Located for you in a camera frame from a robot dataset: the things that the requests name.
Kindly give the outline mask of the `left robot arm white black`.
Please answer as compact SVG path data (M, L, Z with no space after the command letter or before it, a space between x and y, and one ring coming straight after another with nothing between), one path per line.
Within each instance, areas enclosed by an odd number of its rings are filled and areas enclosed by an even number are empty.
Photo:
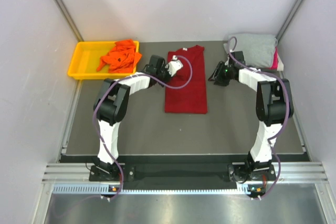
M107 180L114 180L119 174L116 164L118 153L118 133L124 119L129 97L138 91L159 83L168 83L183 67L176 56L166 62L164 58L152 56L150 62L140 72L117 80L105 79L96 98L93 120L98 122L100 147L95 166Z

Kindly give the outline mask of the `dark red t shirt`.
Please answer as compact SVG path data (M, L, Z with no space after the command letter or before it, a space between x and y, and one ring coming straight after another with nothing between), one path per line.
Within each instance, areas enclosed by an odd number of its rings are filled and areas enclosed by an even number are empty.
M207 113L204 50L204 47L196 45L168 53L168 60L172 60L173 55L184 57L181 59L183 68L172 78L169 85L179 87L186 84L186 86L181 89L165 90L166 113Z

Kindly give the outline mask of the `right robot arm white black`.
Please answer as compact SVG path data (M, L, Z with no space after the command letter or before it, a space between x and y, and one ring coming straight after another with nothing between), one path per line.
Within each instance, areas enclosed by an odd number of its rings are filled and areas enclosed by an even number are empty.
M236 80L256 92L256 115L259 127L255 143L245 161L245 174L258 179L271 169L272 149L281 130L293 116L290 82L274 74L245 67L241 51L231 52L228 60L220 61L208 81L226 87Z

